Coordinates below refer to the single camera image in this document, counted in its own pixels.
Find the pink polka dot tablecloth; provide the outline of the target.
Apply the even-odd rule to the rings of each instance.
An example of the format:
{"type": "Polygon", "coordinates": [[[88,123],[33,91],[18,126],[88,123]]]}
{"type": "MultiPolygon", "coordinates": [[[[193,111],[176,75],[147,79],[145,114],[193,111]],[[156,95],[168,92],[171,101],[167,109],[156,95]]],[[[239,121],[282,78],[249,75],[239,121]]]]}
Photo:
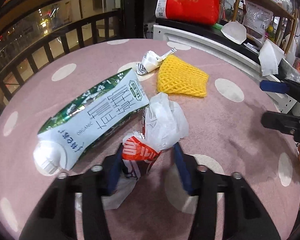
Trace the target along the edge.
{"type": "MultiPolygon", "coordinates": [[[[145,52],[164,54],[166,42],[123,40],[71,52],[31,77],[0,117],[0,221],[18,238],[54,180],[38,171],[33,151],[46,120],[90,87],[114,75],[145,52]]],[[[243,72],[201,50],[178,50],[177,57],[209,75],[205,98],[171,96],[179,103],[189,135],[183,151],[223,174],[240,172],[270,214],[282,239],[293,229],[300,202],[300,165],[291,136],[266,129],[262,114],[274,111],[270,97],[243,72]]],[[[113,239],[187,239],[196,200],[181,187],[171,151],[115,210],[106,211],[113,239]]]]}

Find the white red plastic bag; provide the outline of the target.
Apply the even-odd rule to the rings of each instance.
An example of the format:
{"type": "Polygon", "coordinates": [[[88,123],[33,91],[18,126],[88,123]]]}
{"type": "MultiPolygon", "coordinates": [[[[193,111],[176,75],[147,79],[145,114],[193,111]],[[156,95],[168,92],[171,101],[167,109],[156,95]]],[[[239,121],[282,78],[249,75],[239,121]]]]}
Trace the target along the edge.
{"type": "Polygon", "coordinates": [[[119,208],[162,152],[189,135],[189,124],[180,105],[163,92],[151,97],[142,124],[142,132],[127,133],[122,139],[122,172],[115,193],[102,198],[105,210],[119,208]]]}

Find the green white milk carton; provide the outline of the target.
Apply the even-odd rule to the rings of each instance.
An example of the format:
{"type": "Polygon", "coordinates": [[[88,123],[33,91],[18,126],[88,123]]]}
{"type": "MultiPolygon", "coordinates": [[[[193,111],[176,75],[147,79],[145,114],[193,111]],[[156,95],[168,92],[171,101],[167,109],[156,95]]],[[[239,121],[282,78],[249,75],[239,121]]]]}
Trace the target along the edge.
{"type": "Polygon", "coordinates": [[[47,174],[71,170],[81,155],[144,109],[149,100],[131,68],[72,100],[38,131],[35,165],[47,174]]]}

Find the white wrapper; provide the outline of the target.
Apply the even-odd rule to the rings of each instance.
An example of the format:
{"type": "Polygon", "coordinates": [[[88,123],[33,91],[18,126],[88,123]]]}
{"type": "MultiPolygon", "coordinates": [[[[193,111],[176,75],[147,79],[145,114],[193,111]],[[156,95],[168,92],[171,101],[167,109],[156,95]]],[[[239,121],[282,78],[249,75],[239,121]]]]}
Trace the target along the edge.
{"type": "Polygon", "coordinates": [[[164,55],[159,56],[154,51],[149,50],[143,56],[141,62],[137,63],[134,70],[138,75],[146,75],[153,72],[161,66],[165,59],[167,59],[170,55],[173,55],[176,51],[176,48],[172,48],[164,55]]]}

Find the wooden railing with balusters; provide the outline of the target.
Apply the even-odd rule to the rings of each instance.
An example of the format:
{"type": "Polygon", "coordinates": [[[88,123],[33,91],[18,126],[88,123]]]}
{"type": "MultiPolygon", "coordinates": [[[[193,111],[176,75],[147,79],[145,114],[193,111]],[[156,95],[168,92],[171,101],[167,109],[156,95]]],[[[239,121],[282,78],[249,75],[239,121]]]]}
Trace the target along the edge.
{"type": "Polygon", "coordinates": [[[48,64],[106,41],[143,38],[145,0],[61,0],[0,35],[0,113],[48,64]]]}

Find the wooden shelf rack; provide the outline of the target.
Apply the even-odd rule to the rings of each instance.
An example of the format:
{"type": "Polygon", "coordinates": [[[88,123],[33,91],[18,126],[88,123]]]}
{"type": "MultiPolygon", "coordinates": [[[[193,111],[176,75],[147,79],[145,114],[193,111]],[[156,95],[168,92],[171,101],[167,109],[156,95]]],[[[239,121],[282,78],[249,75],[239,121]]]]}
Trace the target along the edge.
{"type": "MultiPolygon", "coordinates": [[[[274,0],[245,0],[252,2],[260,7],[263,7],[265,9],[270,10],[273,13],[274,17],[279,17],[279,23],[278,23],[278,28],[281,27],[283,18],[286,18],[287,20],[290,20],[291,22],[291,28],[289,31],[289,39],[286,42],[286,47],[285,47],[285,55],[288,54],[290,46],[292,44],[292,41],[295,37],[295,32],[297,28],[297,23],[298,23],[298,16],[299,16],[299,8],[295,7],[294,12],[291,14],[289,13],[286,9],[282,7],[279,3],[275,2],[274,0]]],[[[235,21],[237,19],[237,13],[238,13],[238,7],[239,7],[239,0],[235,1],[235,6],[234,6],[234,14],[232,17],[232,21],[235,21]]]]}

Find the red insulated tote bag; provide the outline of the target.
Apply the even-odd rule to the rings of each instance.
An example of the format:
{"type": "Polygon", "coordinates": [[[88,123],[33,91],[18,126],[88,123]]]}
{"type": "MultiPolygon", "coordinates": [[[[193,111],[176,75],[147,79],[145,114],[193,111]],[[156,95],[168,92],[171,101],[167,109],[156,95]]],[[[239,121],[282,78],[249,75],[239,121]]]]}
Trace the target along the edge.
{"type": "Polygon", "coordinates": [[[168,20],[214,25],[219,15],[219,0],[167,0],[168,20]]]}

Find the white paper bowl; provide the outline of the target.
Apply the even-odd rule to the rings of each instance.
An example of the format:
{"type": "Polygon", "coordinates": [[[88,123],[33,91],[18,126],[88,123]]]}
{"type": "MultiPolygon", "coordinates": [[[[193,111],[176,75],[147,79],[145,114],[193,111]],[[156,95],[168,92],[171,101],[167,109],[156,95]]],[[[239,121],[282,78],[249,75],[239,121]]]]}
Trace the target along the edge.
{"type": "Polygon", "coordinates": [[[221,28],[222,34],[230,41],[241,45],[247,39],[247,30],[239,22],[228,22],[221,28]]]}

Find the yellow foam fruit net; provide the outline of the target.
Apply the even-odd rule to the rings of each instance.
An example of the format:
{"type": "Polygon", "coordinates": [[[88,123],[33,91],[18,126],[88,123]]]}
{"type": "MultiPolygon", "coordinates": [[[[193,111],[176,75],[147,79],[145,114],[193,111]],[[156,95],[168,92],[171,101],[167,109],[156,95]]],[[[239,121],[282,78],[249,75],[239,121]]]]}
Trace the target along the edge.
{"type": "Polygon", "coordinates": [[[166,94],[204,98],[207,96],[208,79],[206,72],[170,55],[159,67],[157,90],[166,94]]]}

